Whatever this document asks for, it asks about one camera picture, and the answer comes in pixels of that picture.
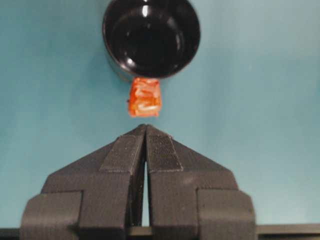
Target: table surface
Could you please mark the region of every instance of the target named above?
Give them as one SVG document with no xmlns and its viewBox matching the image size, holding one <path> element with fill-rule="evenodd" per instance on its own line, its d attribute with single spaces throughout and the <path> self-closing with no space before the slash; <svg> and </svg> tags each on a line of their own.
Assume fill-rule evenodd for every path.
<svg viewBox="0 0 320 240">
<path fill-rule="evenodd" d="M 231 169 L 258 224 L 320 223 L 320 1 L 192 1 L 199 51 L 147 119 L 107 63 L 108 3 L 1 1 L 0 227 L 48 174 L 141 123 Z"/>
</svg>

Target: orange cube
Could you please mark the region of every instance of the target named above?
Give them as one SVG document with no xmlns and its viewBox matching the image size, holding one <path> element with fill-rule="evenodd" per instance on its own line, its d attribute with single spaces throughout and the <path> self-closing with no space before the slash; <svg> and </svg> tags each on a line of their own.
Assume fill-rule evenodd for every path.
<svg viewBox="0 0 320 240">
<path fill-rule="evenodd" d="M 128 101 L 129 115 L 133 118 L 157 117 L 161 108 L 162 100 L 159 80 L 136 77 L 133 80 Z"/>
</svg>

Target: orange object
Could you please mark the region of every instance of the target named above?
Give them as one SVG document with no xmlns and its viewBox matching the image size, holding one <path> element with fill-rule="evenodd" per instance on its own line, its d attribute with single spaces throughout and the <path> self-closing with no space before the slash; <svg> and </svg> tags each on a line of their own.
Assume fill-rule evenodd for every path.
<svg viewBox="0 0 320 240">
<path fill-rule="evenodd" d="M 128 101 L 129 115 L 135 117 L 157 117 L 162 107 L 160 82 L 154 78 L 136 77 L 133 80 L 130 99 Z"/>
</svg>

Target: black bowl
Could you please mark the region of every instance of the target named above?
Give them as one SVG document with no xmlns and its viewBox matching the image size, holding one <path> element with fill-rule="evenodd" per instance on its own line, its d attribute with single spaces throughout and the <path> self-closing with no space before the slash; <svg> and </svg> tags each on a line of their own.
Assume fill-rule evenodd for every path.
<svg viewBox="0 0 320 240">
<path fill-rule="evenodd" d="M 187 0 L 113 0 L 104 15 L 103 38 L 121 70 L 165 78 L 195 56 L 200 24 Z"/>
</svg>

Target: gripper jaw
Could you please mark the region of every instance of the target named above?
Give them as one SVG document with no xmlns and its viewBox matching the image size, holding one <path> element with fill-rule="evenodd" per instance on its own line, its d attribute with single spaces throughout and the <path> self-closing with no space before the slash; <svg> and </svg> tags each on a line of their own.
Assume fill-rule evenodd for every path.
<svg viewBox="0 0 320 240">
<path fill-rule="evenodd" d="M 145 163 L 155 240 L 255 239 L 253 204 L 233 173 L 151 125 L 49 175 L 20 239 L 125 240 L 142 223 Z"/>
</svg>

